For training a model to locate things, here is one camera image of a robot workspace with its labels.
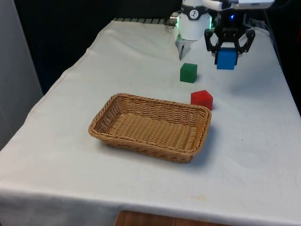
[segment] red cube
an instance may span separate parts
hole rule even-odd
[[[198,91],[191,94],[191,105],[205,106],[210,111],[213,108],[213,97],[206,90]]]

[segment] wicker basket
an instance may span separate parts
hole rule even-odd
[[[116,94],[95,116],[89,134],[110,146],[185,163],[202,148],[210,120],[206,107]]]

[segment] basket rim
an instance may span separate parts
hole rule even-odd
[[[138,141],[135,139],[132,139],[130,137],[123,137],[123,136],[116,136],[116,135],[110,135],[107,133],[99,133],[95,130],[95,125],[96,122],[99,121],[99,119],[101,119],[101,117],[104,115],[104,113],[108,110],[109,106],[111,105],[111,103],[113,103],[117,98],[120,97],[127,97],[127,98],[131,98],[131,99],[143,99],[149,102],[161,102],[167,105],[176,105],[176,106],[182,106],[182,107],[188,107],[190,109],[197,109],[197,110],[203,110],[203,112],[206,113],[206,116],[204,117],[204,129],[201,132],[201,138],[198,142],[198,145],[193,148],[190,149],[187,152],[183,152],[180,151],[180,149],[178,148],[174,148],[172,146],[163,146],[163,145],[158,145],[158,144],[154,144],[152,142],[145,142],[145,141]],[[127,140],[127,141],[131,141],[134,142],[135,144],[143,144],[143,145],[147,145],[149,147],[160,147],[160,148],[164,148],[166,152],[169,153],[176,153],[179,155],[185,155],[187,156],[187,154],[189,155],[194,155],[195,153],[199,152],[199,147],[200,145],[203,143],[204,140],[204,134],[205,131],[208,130],[210,121],[211,121],[211,116],[212,113],[211,111],[204,106],[199,106],[199,105],[189,105],[189,104],[183,104],[183,103],[178,103],[178,102],[173,102],[173,101],[167,101],[167,100],[159,100],[159,99],[154,99],[154,98],[148,98],[148,97],[141,97],[141,96],[136,96],[136,95],[132,95],[132,94],[126,94],[126,93],[117,93],[113,96],[111,96],[111,98],[107,101],[107,103],[104,105],[104,107],[101,109],[101,111],[99,113],[97,113],[97,115],[94,117],[94,119],[92,120],[92,123],[90,124],[89,128],[88,128],[88,132],[91,136],[95,137],[95,138],[118,138],[118,139],[122,139],[122,140]]]

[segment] gray wall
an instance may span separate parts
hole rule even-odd
[[[0,0],[0,150],[42,97],[13,0]]]

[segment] wooden floor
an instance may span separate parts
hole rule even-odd
[[[171,218],[146,213],[122,211],[118,214],[115,226],[224,226],[181,218]]]

